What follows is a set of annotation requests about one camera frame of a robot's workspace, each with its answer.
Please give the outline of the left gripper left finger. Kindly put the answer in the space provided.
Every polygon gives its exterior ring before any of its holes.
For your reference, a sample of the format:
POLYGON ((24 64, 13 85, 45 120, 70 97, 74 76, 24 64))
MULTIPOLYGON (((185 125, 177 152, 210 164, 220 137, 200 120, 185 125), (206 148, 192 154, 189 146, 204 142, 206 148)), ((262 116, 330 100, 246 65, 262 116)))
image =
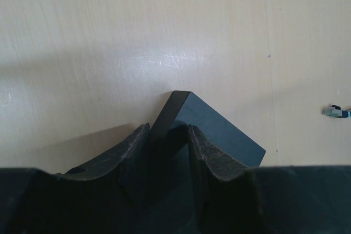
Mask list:
POLYGON ((61 174, 1 169, 1 233, 134 233, 143 204, 150 126, 61 174))

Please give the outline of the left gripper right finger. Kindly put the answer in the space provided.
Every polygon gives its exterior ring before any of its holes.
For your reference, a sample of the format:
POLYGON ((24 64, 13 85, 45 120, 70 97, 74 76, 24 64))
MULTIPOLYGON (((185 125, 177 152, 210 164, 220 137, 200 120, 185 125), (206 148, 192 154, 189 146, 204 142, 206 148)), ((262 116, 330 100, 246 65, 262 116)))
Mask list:
POLYGON ((350 233, 350 167, 249 168, 188 126, 201 233, 350 233))

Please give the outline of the black network switch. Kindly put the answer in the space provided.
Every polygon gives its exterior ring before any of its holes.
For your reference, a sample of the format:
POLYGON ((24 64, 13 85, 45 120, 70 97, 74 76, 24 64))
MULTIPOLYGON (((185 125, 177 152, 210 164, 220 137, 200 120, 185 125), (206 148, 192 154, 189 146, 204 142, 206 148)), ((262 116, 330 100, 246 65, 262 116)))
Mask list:
POLYGON ((235 127, 195 93, 175 90, 150 131, 153 157, 174 156, 187 144, 187 127, 198 127, 218 148, 248 167, 261 164, 266 150, 235 127))

